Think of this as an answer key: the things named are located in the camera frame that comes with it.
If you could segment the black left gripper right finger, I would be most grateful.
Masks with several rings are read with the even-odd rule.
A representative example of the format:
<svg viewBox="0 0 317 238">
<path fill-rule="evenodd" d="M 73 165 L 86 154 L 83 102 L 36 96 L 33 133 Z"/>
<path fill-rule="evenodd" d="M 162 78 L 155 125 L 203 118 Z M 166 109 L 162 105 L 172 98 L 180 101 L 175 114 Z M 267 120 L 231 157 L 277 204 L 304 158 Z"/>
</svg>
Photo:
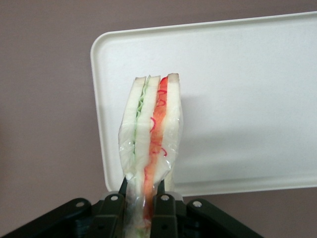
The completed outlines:
<svg viewBox="0 0 317 238">
<path fill-rule="evenodd" d="M 164 181 L 158 185 L 153 197 L 154 213 L 151 223 L 151 238 L 177 238 L 177 217 L 174 197 L 165 192 Z"/>
</svg>

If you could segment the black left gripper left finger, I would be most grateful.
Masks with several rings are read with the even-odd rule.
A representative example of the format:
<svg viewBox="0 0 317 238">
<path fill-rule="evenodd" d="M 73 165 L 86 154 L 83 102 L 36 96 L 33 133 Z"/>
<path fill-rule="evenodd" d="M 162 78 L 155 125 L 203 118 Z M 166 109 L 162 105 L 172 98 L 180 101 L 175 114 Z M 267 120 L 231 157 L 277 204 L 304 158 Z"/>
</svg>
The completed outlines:
<svg viewBox="0 0 317 238">
<path fill-rule="evenodd" d="M 124 210 L 127 180 L 123 179 L 119 191 L 108 192 L 100 200 L 92 223 L 93 238 L 123 238 Z"/>
</svg>

